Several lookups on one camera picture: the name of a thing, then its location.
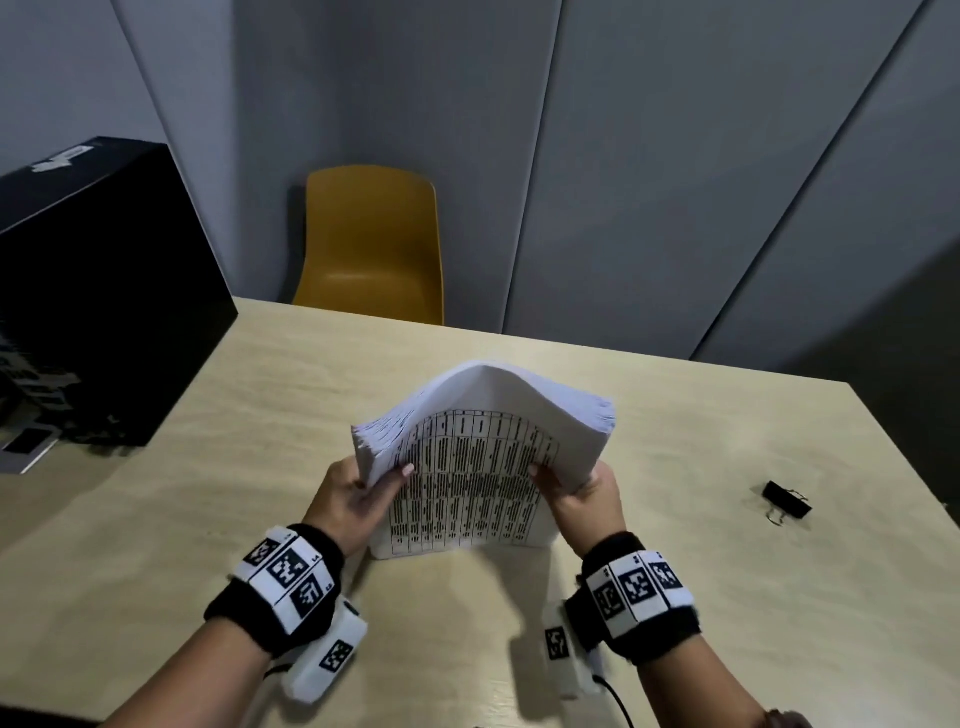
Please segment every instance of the chair backrest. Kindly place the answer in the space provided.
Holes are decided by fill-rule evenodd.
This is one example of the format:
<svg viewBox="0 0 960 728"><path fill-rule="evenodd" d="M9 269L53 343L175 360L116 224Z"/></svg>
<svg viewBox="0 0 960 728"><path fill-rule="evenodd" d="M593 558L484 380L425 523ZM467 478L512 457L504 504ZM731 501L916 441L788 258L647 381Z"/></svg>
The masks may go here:
<svg viewBox="0 0 960 728"><path fill-rule="evenodd" d="M306 250L324 266L414 268L443 280L433 184L367 164L314 172L306 184Z"/></svg>

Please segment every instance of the wall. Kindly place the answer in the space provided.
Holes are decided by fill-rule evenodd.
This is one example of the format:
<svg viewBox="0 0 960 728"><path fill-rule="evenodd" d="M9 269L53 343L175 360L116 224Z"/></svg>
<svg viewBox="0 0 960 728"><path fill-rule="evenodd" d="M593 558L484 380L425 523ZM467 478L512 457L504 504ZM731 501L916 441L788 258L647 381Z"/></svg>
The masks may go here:
<svg viewBox="0 0 960 728"><path fill-rule="evenodd" d="M918 2L566 2L506 332L689 357Z"/></svg>
<svg viewBox="0 0 960 728"><path fill-rule="evenodd" d="M166 140L109 0L0 0L0 174L97 135Z"/></svg>
<svg viewBox="0 0 960 728"><path fill-rule="evenodd" d="M446 322L500 331L560 0L335 0L345 157L437 188Z"/></svg>
<svg viewBox="0 0 960 728"><path fill-rule="evenodd" d="M697 358L850 382L960 505L958 36L925 6Z"/></svg>
<svg viewBox="0 0 960 728"><path fill-rule="evenodd" d="M302 185L342 159L324 4L114 5L231 290L289 297Z"/></svg>

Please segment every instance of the black binder clip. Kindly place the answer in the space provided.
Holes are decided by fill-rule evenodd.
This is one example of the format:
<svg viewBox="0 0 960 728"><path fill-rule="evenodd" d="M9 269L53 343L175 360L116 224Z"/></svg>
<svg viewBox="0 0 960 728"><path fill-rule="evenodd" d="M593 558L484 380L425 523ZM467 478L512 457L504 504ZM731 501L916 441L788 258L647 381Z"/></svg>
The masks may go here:
<svg viewBox="0 0 960 728"><path fill-rule="evenodd" d="M766 484L762 495L773 505L773 507L767 511L767 521L773 525L783 525L783 519L787 516L792 516L799 520L813 510L812 506L807 502L806 496L797 491L788 491L781 488L773 480ZM777 509L780 509L780 520L774 521L770 517Z"/></svg>

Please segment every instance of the black box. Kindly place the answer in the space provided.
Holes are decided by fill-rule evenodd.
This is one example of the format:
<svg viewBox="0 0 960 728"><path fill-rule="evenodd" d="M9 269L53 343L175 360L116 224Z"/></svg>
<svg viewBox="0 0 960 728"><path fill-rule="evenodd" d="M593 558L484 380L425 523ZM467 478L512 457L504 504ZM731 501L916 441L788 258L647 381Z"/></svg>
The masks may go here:
<svg viewBox="0 0 960 728"><path fill-rule="evenodd" d="M0 371L71 439L146 445L236 317L166 145L0 178Z"/></svg>

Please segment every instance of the wristband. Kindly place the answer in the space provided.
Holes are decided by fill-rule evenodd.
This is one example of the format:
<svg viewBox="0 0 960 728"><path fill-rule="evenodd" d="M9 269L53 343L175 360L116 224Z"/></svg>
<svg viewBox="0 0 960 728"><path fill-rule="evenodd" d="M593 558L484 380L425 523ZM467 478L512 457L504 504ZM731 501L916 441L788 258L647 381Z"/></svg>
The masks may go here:
<svg viewBox="0 0 960 728"><path fill-rule="evenodd" d="M700 634L693 594L632 533L614 534L587 554L580 584L564 606L586 650L606 642L642 665Z"/></svg>
<svg viewBox="0 0 960 728"><path fill-rule="evenodd" d="M320 529L305 523L271 528L237 564L204 619L235 622L279 657L326 634L343 567L343 552Z"/></svg>

